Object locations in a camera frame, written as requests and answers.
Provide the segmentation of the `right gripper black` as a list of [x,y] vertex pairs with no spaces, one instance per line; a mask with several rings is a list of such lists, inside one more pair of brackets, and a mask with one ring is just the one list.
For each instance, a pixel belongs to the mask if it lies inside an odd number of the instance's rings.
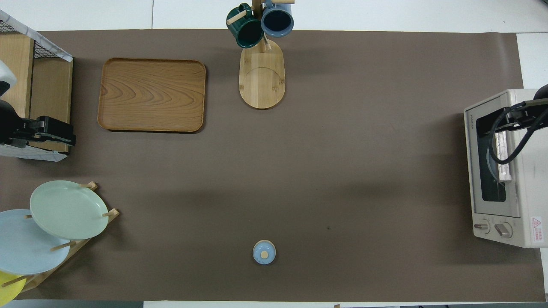
[[533,123],[542,118],[542,115],[546,112],[544,119],[540,121],[540,128],[546,126],[544,121],[548,118],[548,105],[535,105],[532,107],[519,107],[509,112],[509,129],[511,131],[529,129]]

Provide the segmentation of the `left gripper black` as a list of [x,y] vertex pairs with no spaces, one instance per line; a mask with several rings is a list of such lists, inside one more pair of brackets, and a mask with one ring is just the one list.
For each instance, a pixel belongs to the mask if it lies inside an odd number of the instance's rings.
[[22,118],[6,101],[0,100],[0,145],[26,146],[29,142],[76,145],[74,127],[53,117]]

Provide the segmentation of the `beige toaster oven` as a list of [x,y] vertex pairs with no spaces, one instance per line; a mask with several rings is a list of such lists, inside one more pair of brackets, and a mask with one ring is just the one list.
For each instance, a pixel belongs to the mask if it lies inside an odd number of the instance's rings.
[[[509,130],[509,112],[515,110],[516,104],[523,100],[527,100],[526,104],[544,103],[546,100],[529,100],[536,94],[535,89],[505,91],[511,93],[516,103],[503,108],[493,121],[488,132],[491,141],[488,152],[492,160],[501,166],[515,162],[521,217],[473,213],[471,200],[472,230],[474,236],[486,240],[522,248],[548,248],[548,127],[536,129],[540,124],[540,119],[537,119],[533,128]],[[489,234],[473,228],[474,222],[483,219],[491,224]],[[495,224],[502,222],[508,222],[512,226],[513,236],[509,239],[501,238],[494,228]]]

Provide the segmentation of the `pale green plate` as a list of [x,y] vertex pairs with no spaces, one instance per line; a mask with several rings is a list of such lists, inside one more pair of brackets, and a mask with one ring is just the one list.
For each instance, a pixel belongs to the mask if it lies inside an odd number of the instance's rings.
[[34,222],[45,232],[66,240],[86,240],[108,225],[106,203],[90,188],[67,180],[39,185],[30,197]]

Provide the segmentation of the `rectangular wooden tray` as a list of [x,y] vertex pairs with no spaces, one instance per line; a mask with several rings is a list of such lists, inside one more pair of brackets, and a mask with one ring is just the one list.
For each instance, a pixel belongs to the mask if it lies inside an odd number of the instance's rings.
[[196,133],[204,123],[207,68],[197,60],[111,58],[97,121],[110,131]]

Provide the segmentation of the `wooden plate rack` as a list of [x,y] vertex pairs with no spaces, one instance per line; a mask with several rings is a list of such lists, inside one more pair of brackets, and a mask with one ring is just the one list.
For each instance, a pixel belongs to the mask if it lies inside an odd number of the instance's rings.
[[107,228],[119,213],[107,208],[97,187],[49,181],[34,189],[29,209],[0,212],[0,272],[12,275],[3,288],[35,288]]

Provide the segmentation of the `large light blue plate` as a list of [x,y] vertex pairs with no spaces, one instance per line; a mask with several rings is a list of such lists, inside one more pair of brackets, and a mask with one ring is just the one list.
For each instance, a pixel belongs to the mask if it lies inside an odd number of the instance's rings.
[[70,247],[52,251],[68,240],[45,232],[32,218],[29,209],[0,212],[0,271],[16,275],[35,275],[59,266]]

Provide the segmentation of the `yellow plate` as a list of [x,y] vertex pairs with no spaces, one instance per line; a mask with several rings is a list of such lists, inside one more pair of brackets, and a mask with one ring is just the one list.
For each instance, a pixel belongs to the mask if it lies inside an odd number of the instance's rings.
[[16,298],[25,287],[26,276],[0,271],[0,307]]

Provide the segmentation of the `wooden mug tree stand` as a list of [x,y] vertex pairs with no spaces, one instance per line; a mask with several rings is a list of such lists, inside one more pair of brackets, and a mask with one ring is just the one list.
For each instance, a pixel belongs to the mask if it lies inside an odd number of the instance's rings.
[[[264,0],[249,4],[261,21]],[[266,110],[280,103],[286,91],[285,64],[282,49],[264,33],[257,45],[242,48],[239,63],[239,93],[250,107]]]

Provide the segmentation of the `dark green mug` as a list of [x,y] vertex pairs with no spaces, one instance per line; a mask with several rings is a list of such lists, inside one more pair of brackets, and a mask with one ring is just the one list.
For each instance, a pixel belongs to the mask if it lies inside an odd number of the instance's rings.
[[237,45],[244,49],[257,45],[264,35],[261,22],[247,3],[241,3],[227,14],[226,25]]

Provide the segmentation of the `brown table mat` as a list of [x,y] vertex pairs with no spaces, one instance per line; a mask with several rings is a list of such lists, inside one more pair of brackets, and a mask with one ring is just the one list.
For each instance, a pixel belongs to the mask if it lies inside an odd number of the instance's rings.
[[[544,301],[539,250],[472,230],[463,110],[522,88],[515,34],[294,31],[270,110],[241,99],[226,29],[44,34],[74,57],[77,144],[58,163],[0,157],[0,211],[92,180],[120,215],[20,299]],[[111,58],[203,62],[202,129],[101,128]]]

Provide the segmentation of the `blue mug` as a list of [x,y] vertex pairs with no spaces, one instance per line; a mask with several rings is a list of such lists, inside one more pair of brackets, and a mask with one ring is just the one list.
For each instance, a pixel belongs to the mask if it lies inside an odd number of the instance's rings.
[[284,37],[291,33],[294,27],[292,4],[290,0],[264,0],[262,12],[262,29],[270,37]]

